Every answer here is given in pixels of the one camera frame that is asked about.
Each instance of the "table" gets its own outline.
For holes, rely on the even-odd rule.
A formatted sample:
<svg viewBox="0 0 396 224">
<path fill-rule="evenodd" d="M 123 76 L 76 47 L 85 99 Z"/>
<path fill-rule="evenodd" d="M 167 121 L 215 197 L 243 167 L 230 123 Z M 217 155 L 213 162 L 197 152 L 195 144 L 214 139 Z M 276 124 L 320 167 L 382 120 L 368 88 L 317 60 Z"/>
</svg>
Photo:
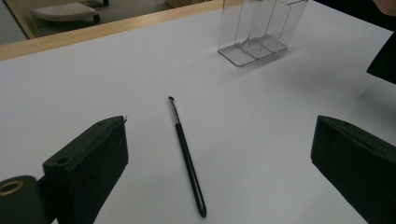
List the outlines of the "table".
<svg viewBox="0 0 396 224">
<path fill-rule="evenodd" d="M 95 223 L 364 223 L 309 154 L 317 115 L 396 145 L 396 88 L 365 73 L 390 32 L 311 1 L 288 50 L 237 68 L 217 53 L 220 16 L 215 9 L 3 59 L 0 179 L 41 177 L 44 160 L 73 138 L 124 115 L 130 163 Z"/>
</svg>

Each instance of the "black stylus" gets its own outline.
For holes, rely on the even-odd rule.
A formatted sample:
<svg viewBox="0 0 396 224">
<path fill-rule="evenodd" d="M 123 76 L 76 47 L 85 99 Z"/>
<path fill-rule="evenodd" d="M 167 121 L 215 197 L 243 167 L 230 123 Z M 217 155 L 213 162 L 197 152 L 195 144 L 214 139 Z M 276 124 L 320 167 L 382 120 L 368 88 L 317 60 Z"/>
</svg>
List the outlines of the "black stylus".
<svg viewBox="0 0 396 224">
<path fill-rule="evenodd" d="M 175 127 L 177 131 L 178 141 L 180 142 L 181 150 L 183 152 L 184 162 L 186 162 L 187 171 L 191 182 L 192 192 L 194 194 L 195 202 L 197 203 L 199 214 L 202 217 L 206 217 L 206 206 L 204 197 L 202 196 L 201 188 L 199 187 L 198 178 L 192 164 L 192 159 L 187 146 L 186 138 L 184 137 L 183 129 L 181 128 L 180 119 L 178 118 L 175 99 L 169 96 L 169 103 L 171 105 L 172 114 L 175 121 Z"/>
</svg>

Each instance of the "clear plastic container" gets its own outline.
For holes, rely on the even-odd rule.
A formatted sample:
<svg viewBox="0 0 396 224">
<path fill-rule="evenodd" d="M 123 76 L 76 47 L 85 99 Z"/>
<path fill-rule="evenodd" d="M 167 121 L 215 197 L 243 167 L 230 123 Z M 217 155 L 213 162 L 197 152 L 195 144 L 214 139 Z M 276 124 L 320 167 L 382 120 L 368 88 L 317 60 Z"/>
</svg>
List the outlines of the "clear plastic container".
<svg viewBox="0 0 396 224">
<path fill-rule="evenodd" d="M 219 53 L 236 66 L 286 49 L 307 0 L 224 0 Z"/>
</svg>

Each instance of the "chair wheel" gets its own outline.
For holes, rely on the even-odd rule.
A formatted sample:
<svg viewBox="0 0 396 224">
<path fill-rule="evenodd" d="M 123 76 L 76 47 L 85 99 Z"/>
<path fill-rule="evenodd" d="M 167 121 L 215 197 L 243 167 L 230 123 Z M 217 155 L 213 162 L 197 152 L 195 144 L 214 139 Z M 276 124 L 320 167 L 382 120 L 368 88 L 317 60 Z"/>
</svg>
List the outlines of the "chair wheel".
<svg viewBox="0 0 396 224">
<path fill-rule="evenodd" d="M 93 20 L 94 20 L 95 22 L 99 22 L 99 21 L 100 21 L 100 16 L 99 16 L 99 14 L 94 15 L 94 16 L 93 16 Z"/>
</svg>

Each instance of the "brass ring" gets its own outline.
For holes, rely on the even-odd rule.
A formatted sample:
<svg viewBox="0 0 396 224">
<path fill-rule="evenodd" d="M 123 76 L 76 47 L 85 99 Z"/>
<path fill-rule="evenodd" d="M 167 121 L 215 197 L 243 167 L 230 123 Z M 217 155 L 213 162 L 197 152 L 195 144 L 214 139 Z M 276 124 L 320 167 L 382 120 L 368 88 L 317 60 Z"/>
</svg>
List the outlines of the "brass ring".
<svg viewBox="0 0 396 224">
<path fill-rule="evenodd" d="M 11 194 L 23 186 L 23 181 L 14 180 L 0 186 L 0 197 Z"/>
</svg>

